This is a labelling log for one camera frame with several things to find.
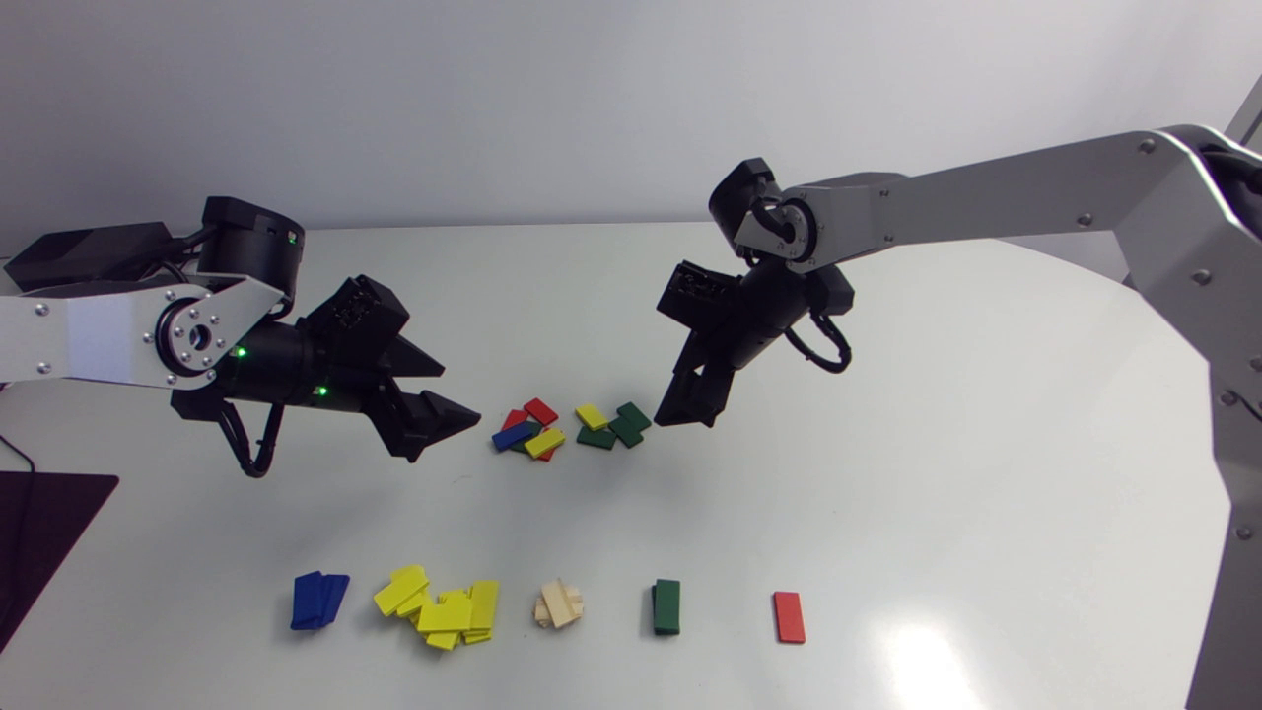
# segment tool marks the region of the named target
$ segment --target dark green block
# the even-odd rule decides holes
[[[578,443],[586,444],[588,446],[599,446],[601,449],[613,449],[613,443],[618,440],[618,435],[610,430],[589,430],[583,428],[578,430]]]
[[[679,634],[679,580],[658,580],[652,585],[652,633]]]
[[[539,433],[544,431],[544,426],[540,425],[539,422],[534,421],[534,420],[526,420],[526,426],[529,426],[530,431],[534,433],[534,434],[530,435],[531,439],[539,436]],[[517,444],[514,444],[509,449],[512,449],[514,451],[520,451],[520,453],[525,454],[526,453],[526,441],[530,441],[530,439],[528,439],[525,441],[519,441]]]
[[[635,429],[635,425],[623,417],[618,417],[617,420],[610,422],[610,430],[622,440],[622,444],[627,445],[627,449],[631,449],[636,444],[644,441],[644,438],[640,436],[640,430]]]
[[[644,431],[652,426],[649,417],[645,417],[644,412],[641,412],[634,402],[627,402],[626,405],[618,407],[618,417],[631,422],[631,426],[635,428],[636,431]]]

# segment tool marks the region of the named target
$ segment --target red block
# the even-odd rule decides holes
[[[531,417],[539,420],[539,424],[545,428],[557,421],[557,412],[553,412],[551,409],[544,405],[538,397],[526,402],[525,410],[526,412],[530,412]]]
[[[500,431],[504,431],[509,428],[515,428],[521,422],[526,421],[528,417],[530,417],[530,415],[522,412],[521,410],[514,410],[509,412],[509,419],[504,421],[504,426],[500,428]]]
[[[806,643],[806,628],[801,623],[801,599],[796,591],[777,591],[771,598],[776,604],[776,631],[780,643]]]

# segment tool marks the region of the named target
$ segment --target blue block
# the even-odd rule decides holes
[[[342,607],[342,598],[346,597],[346,588],[351,584],[351,578],[347,575],[324,575],[321,584],[324,593],[324,612],[321,614],[319,626],[327,627],[333,623],[333,619],[337,619],[337,610]]]
[[[294,618],[292,629],[307,629],[312,622],[319,623],[324,614],[323,583],[319,571],[294,578]]]
[[[495,443],[495,449],[497,451],[504,451],[519,441],[525,441],[535,436],[534,429],[526,424],[514,425],[501,433],[491,435],[491,441]]]

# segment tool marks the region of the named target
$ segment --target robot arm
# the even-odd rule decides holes
[[[683,262],[658,308],[688,325],[659,425],[713,426],[736,371],[853,290],[834,264],[901,243],[1111,231],[1143,298],[1209,362],[1214,454],[1232,503],[1188,707],[1262,707],[1262,158],[1199,126],[1137,131],[919,177],[861,173],[781,190],[737,166],[711,213],[751,270]],[[820,358],[814,357],[817,364]]]

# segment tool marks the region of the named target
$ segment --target white wall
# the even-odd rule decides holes
[[[0,253],[194,226],[230,193],[309,228],[690,219],[785,184],[1132,127],[1225,126],[1256,0],[10,0]]]

